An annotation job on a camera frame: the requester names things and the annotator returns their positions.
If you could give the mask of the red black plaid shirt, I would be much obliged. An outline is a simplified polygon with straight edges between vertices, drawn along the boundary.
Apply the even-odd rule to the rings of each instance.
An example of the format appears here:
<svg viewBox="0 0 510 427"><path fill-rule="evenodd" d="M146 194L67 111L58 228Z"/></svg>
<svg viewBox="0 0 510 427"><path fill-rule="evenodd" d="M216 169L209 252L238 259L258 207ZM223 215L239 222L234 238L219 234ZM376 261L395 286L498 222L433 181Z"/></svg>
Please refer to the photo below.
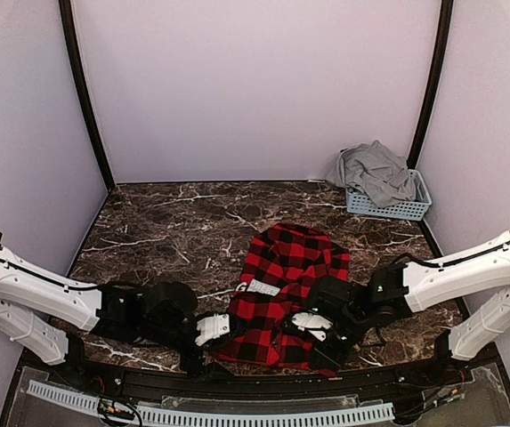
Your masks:
<svg viewBox="0 0 510 427"><path fill-rule="evenodd" d="M246 330L212 354L228 362L308 370L316 338L290 334L284 321L303 308L319 279L346 281L349 264L348 251L316 229L277 223L256 235L227 309Z"/></svg>

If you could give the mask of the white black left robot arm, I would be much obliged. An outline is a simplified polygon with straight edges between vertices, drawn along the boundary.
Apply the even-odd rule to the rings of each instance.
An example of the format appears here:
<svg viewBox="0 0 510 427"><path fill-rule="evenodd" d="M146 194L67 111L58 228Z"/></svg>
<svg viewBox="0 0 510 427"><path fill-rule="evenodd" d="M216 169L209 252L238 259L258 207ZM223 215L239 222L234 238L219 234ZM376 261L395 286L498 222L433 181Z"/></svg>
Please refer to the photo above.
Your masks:
<svg viewBox="0 0 510 427"><path fill-rule="evenodd" d="M26 262L2 246L0 232L0 330L30 349L77 388L95 380L94 366L83 359L81 340L48 325L48 314L76 328L109 339L149 341L180 352L182 370L199 375L204 346L222 336L224 316L194 315L198 302L182 283L143 288L121 282L78 282Z"/></svg>

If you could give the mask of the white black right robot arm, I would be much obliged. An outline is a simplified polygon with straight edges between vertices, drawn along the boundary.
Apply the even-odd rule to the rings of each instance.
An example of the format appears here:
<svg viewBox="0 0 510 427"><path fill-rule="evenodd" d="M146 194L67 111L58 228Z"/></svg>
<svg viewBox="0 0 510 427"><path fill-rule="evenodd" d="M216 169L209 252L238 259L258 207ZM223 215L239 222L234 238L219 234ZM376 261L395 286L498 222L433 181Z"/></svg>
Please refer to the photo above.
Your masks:
<svg viewBox="0 0 510 427"><path fill-rule="evenodd" d="M492 289L494 294L463 323L442 333L424 378L442 386L510 327L510 230L473 248L428 262L404 254L376 270L363 286L322 278L306 309L329 321L312 346L313 370L338 371L352 347L375 327L386 327L434 305Z"/></svg>

